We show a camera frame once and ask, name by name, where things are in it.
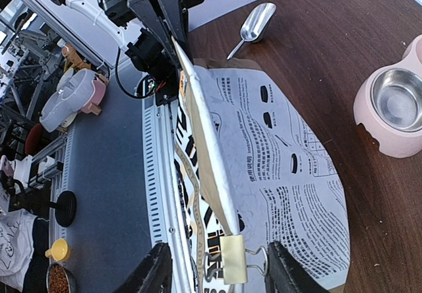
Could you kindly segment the pink double pet bowl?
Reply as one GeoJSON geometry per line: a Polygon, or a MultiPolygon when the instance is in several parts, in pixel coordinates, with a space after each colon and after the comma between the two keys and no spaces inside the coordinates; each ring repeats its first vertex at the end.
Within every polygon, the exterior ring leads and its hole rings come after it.
{"type": "Polygon", "coordinates": [[[421,36],[402,59],[374,71],[359,88],[355,123],[379,143],[379,151],[394,158],[421,152],[421,36]]]}

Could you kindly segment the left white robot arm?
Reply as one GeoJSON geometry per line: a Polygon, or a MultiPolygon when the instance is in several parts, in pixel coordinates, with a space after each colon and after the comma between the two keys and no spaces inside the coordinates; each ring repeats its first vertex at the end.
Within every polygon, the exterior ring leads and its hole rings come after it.
{"type": "Polygon", "coordinates": [[[137,18],[164,48],[170,61],[179,66],[174,43],[190,54],[187,39],[188,10],[204,0],[51,0],[74,9],[109,33],[121,48],[127,39],[123,28],[137,18]]]}

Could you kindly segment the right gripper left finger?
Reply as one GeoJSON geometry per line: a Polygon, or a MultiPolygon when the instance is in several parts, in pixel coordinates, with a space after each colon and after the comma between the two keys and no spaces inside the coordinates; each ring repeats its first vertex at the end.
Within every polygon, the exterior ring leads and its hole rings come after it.
{"type": "Polygon", "coordinates": [[[129,275],[124,292],[171,292],[171,250],[168,243],[157,243],[129,275]]]}

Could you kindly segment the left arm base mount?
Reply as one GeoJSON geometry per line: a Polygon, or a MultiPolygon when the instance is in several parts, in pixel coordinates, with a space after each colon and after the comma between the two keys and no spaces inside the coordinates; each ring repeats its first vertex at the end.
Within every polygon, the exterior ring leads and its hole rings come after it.
{"type": "Polygon", "coordinates": [[[125,55],[136,69],[149,76],[148,80],[153,80],[157,106],[177,98],[177,70],[164,47],[147,29],[141,28],[138,39],[127,44],[125,55]]]}

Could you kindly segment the dog food bag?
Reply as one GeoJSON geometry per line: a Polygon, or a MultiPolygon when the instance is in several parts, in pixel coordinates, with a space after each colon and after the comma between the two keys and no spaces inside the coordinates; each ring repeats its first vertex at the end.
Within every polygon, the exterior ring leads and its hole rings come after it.
{"type": "Polygon", "coordinates": [[[350,268],[344,189],[307,122],[253,61],[181,64],[175,169],[185,196],[197,292],[266,292],[247,269],[245,284],[224,284],[222,266],[204,261],[222,236],[243,235],[257,250],[280,242],[325,292],[343,292],[350,268]]]}

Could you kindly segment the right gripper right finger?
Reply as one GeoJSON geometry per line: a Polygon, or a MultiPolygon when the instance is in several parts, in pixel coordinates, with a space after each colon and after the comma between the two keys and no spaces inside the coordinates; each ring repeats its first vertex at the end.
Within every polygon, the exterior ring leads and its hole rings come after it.
{"type": "Polygon", "coordinates": [[[325,292],[325,289],[306,272],[280,242],[268,245],[265,289],[270,293],[325,292]]]}

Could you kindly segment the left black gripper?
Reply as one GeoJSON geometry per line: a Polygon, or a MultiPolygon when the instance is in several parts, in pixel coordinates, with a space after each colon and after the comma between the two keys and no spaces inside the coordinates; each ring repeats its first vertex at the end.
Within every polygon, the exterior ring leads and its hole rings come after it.
{"type": "Polygon", "coordinates": [[[161,43],[171,62],[180,67],[173,40],[186,42],[183,14],[204,0],[98,0],[108,19],[124,26],[138,18],[161,43]]]}

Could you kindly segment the gold binder clip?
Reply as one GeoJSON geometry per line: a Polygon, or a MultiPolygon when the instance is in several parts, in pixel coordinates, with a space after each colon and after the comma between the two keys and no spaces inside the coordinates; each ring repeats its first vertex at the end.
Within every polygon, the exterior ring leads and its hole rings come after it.
{"type": "Polygon", "coordinates": [[[220,252],[214,255],[205,253],[204,261],[213,261],[221,259],[222,266],[220,268],[206,270],[204,266],[204,279],[206,282],[211,282],[214,275],[222,272],[224,284],[245,284],[248,282],[247,269],[256,269],[263,277],[268,274],[269,258],[267,250],[264,246],[260,246],[253,251],[245,247],[245,237],[241,234],[235,236],[222,236],[220,238],[220,252]],[[247,263],[247,254],[258,255],[263,254],[264,264],[252,265],[247,263]]]}

